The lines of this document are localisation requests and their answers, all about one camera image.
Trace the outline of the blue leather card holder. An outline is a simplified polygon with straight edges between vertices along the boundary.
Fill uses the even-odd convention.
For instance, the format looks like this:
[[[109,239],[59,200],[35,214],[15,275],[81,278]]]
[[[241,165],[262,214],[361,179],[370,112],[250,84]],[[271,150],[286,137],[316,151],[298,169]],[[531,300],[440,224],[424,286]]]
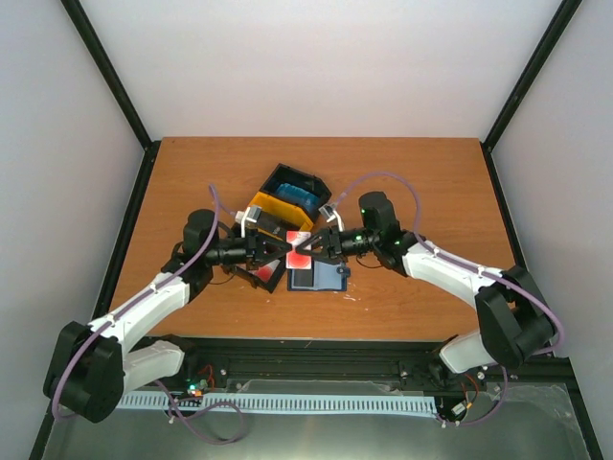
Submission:
[[[311,288],[294,288],[292,286],[292,271],[288,270],[287,290],[288,291],[346,291],[348,279],[351,277],[351,270],[346,264],[325,264],[313,262],[311,269],[314,270],[314,286]]]

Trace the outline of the black credit card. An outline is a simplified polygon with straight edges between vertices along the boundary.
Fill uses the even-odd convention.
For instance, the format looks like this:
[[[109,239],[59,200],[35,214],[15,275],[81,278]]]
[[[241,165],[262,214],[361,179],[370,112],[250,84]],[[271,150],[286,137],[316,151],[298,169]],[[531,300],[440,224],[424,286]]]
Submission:
[[[292,271],[292,286],[294,288],[312,288],[314,286],[313,269],[294,269]]]

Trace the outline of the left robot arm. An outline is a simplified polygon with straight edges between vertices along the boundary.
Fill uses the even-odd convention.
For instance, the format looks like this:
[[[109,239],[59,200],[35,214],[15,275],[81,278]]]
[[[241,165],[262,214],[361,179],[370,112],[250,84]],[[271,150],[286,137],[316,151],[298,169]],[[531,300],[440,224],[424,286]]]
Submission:
[[[43,383],[56,420],[75,416],[98,423],[110,415],[125,393],[169,377],[178,385],[199,374],[194,356],[168,340],[136,347],[167,316],[187,306],[213,279],[218,265],[259,268],[290,252],[286,241],[256,228],[236,237],[218,234],[218,214],[201,209],[189,214],[183,239],[161,271],[140,292],[115,310],[59,332]]]

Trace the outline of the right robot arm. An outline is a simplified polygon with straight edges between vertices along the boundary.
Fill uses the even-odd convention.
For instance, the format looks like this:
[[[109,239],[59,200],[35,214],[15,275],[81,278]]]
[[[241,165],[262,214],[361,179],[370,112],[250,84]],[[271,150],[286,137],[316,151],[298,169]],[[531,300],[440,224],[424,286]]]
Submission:
[[[493,364],[515,369],[555,337],[556,323],[526,269],[483,267],[441,251],[403,229],[382,192],[366,193],[358,205],[361,227],[323,228],[298,244],[297,253],[329,265],[372,253],[385,268],[429,283],[474,308],[477,330],[451,338],[438,352],[447,372],[461,374]]]

